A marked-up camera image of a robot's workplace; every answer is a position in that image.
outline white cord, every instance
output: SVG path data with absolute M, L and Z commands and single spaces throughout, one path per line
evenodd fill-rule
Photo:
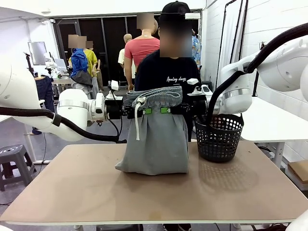
M 136 133 L 137 133 L 136 140 L 139 141 L 140 138 L 139 138 L 139 124 L 138 124 L 138 108 L 140 108 L 141 104 L 143 104 L 145 102 L 145 97 L 138 98 L 137 102 L 138 103 L 135 107 L 135 124 L 136 124 Z

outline black plastic basket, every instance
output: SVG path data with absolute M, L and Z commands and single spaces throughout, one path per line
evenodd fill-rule
M 211 162 L 228 162 L 234 158 L 244 126 L 243 117 L 214 115 L 209 126 L 195 121 L 199 155 Z

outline gray stool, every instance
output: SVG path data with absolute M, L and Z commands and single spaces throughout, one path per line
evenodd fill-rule
M 4 186 L 10 183 L 23 181 L 27 186 L 31 181 L 31 174 L 36 170 L 32 163 L 26 148 L 22 145 L 13 145 L 0 149 L 0 165 L 3 171 L 0 170 L 0 190 L 5 191 Z M 20 177 L 14 177 L 13 170 L 18 169 Z
M 96 231 L 143 231 L 143 225 L 97 225 Z

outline concrete floor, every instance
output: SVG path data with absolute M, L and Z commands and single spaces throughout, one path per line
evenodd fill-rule
M 115 124 L 120 127 L 120 121 L 114 121 Z M 120 140 L 126 139 L 128 135 L 128 127 L 129 120 L 127 118 L 123 118 L 123 131 L 120 136 Z M 25 139 L 23 136 L 23 124 L 10 118 L 4 122 L 0 123 L 0 147 L 15 145 L 15 144 L 25 144 Z M 88 128 L 89 132 L 96 134 L 116 134 L 115 128 L 109 123 L 105 122 L 101 127 L 93 124 L 90 128 Z M 83 143 L 104 143 L 99 141 L 92 141 L 89 139 L 83 139 L 78 142 L 68 142 L 64 141 L 57 136 L 45 133 L 46 137 L 46 156 L 45 160 L 52 160 L 66 145 L 68 144 L 83 144 Z M 43 159 L 44 150 L 45 150 L 45 140 L 43 134 L 37 136 L 31 136 L 32 145 L 35 151 L 36 158 L 38 160 Z M 18 175 L 18 170 L 14 171 L 14 175 Z M 0 192 L 0 204 L 5 204 L 13 201 L 24 189 L 25 186 L 22 182 L 14 183 L 5 186 L 6 191 Z M 0 214 L 2 214 L 7 206 L 0 205 Z M 72 226 L 21 226 L 21 225 L 10 225 L 0 223 L 0 225 L 6 226 L 14 231 L 73 231 Z M 230 231 L 229 224 L 219 224 L 219 229 L 217 229 L 215 224 L 193 224 L 193 231 Z M 95 231 L 95 226 L 84 226 L 85 231 Z M 145 231 L 163 231 L 162 225 L 144 225 Z

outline pink t-shirt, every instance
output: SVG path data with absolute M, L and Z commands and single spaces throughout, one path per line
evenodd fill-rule
M 133 39 L 125 46 L 125 57 L 133 59 L 137 67 L 141 61 L 154 51 L 159 49 L 159 39 Z

